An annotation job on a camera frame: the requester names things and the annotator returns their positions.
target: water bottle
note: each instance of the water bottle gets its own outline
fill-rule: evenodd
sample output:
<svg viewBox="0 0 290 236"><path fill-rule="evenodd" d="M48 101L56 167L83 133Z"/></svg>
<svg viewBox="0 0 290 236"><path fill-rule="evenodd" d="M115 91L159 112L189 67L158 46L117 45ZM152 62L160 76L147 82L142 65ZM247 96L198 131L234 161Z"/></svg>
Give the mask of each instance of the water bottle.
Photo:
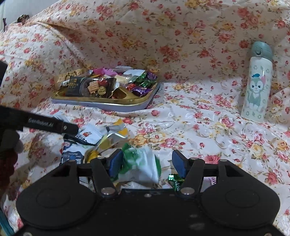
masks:
<svg viewBox="0 0 290 236"><path fill-rule="evenodd" d="M264 42L255 42L251 49L248 84L241 116L264 122L272 81L273 53Z"/></svg>

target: blue gripper pad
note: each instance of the blue gripper pad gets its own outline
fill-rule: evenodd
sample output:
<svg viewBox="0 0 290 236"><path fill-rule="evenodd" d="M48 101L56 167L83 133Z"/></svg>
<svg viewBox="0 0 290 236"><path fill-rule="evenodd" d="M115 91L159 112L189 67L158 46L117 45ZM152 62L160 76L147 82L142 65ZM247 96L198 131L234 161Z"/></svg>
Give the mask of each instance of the blue gripper pad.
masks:
<svg viewBox="0 0 290 236"><path fill-rule="evenodd" d="M119 170L123 164L123 152L117 149L113 154L107 158L108 174L111 178L117 177Z"/></svg>
<svg viewBox="0 0 290 236"><path fill-rule="evenodd" d="M188 173L189 161L178 150L172 152L172 164L181 178L185 178Z"/></svg>

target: gray cat character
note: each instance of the gray cat character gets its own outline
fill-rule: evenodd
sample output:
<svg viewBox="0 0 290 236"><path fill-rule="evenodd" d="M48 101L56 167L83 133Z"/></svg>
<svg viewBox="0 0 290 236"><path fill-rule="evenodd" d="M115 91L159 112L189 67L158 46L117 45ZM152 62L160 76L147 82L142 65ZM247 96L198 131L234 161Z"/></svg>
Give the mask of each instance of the gray cat character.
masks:
<svg viewBox="0 0 290 236"><path fill-rule="evenodd" d="M265 76L260 78L260 74L254 74L250 81L250 93L248 93L248 103L249 108L258 111L258 108L261 106L261 92L264 89L266 83Z"/></svg>

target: floral bedsheet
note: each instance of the floral bedsheet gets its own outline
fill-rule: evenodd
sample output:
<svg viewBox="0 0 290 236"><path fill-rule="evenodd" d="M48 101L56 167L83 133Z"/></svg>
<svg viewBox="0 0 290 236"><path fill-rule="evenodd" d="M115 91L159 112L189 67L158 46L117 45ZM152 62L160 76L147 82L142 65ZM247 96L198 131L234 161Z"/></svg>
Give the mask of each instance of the floral bedsheet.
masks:
<svg viewBox="0 0 290 236"><path fill-rule="evenodd" d="M284 0L62 0L0 35L0 59L9 64L1 104L44 115L62 110L79 126L121 118L130 143L149 145L160 158L159 187L172 171L174 149L207 163L228 159L279 195L274 225L289 235L289 16ZM257 40L275 54L264 124L239 115L249 49ZM48 99L55 76L116 65L148 69L163 78L147 109L106 112ZM1 206L14 230L22 226L17 196L58 166L63 142L60 135L27 129L21 139L25 150Z"/></svg>

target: green foil wrapper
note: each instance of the green foil wrapper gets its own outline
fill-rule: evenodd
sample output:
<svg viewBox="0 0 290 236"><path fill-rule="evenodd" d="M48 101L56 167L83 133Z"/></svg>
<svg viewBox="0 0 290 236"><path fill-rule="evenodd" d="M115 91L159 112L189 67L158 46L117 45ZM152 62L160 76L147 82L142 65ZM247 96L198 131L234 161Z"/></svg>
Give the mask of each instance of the green foil wrapper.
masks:
<svg viewBox="0 0 290 236"><path fill-rule="evenodd" d="M141 74L135 81L134 84L139 85L141 83L143 83L146 80L146 75L147 75L147 71L145 71L143 74Z"/></svg>
<svg viewBox="0 0 290 236"><path fill-rule="evenodd" d="M184 179L180 178L178 174L168 175L168 183L174 188L174 191L179 191Z"/></svg>
<svg viewBox="0 0 290 236"><path fill-rule="evenodd" d="M139 86L143 88L151 88L155 84L155 81L145 80L143 83L139 84Z"/></svg>

